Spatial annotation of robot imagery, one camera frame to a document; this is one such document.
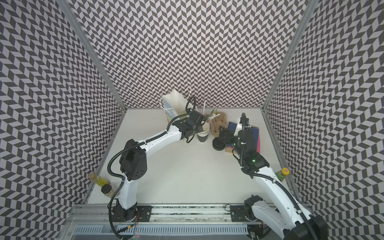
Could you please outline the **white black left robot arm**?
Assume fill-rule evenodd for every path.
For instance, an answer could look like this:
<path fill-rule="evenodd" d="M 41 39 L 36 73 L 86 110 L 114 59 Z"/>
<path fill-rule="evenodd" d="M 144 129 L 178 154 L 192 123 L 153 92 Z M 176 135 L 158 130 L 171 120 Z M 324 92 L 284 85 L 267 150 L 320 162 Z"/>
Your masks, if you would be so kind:
<path fill-rule="evenodd" d="M 125 148 L 108 163 L 107 171 L 122 181 L 108 205 L 112 222 L 131 222 L 138 217 L 137 190 L 139 179 L 147 172 L 147 160 L 158 150 L 181 141 L 192 139 L 203 131 L 204 115 L 196 110 L 172 119 L 167 128 L 148 139 L 127 141 Z"/>

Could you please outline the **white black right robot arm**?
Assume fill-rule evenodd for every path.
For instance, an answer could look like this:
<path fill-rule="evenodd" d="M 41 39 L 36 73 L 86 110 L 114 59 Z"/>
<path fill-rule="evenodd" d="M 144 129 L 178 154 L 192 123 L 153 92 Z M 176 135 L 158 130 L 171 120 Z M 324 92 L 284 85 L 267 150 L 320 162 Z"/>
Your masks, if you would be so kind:
<path fill-rule="evenodd" d="M 220 127 L 219 131 L 219 140 L 234 147 L 241 171 L 255 180 L 276 206 L 276 210 L 271 209 L 259 196 L 248 198 L 244 206 L 249 220 L 263 221 L 283 240 L 328 239 L 326 221 L 307 210 L 282 184 L 268 161 L 257 151 L 250 128 L 235 133 Z"/>

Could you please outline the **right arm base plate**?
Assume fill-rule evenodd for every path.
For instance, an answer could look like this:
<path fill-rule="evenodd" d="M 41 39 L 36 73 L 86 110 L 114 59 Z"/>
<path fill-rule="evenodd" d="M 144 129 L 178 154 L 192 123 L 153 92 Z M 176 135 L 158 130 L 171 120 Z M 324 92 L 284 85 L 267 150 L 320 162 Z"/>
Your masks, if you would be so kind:
<path fill-rule="evenodd" d="M 230 206 L 230 214 L 232 222 L 254 222 L 256 217 L 250 207 L 245 205 Z"/>

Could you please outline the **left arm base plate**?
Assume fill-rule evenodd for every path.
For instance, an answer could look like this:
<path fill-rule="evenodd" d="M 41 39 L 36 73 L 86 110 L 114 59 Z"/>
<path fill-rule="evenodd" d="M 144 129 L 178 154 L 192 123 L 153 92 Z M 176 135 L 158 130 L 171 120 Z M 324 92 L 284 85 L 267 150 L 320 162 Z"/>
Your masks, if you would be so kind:
<path fill-rule="evenodd" d="M 152 206 L 133 206 L 127 210 L 120 205 L 112 208 L 112 222 L 149 222 L 152 214 Z"/>

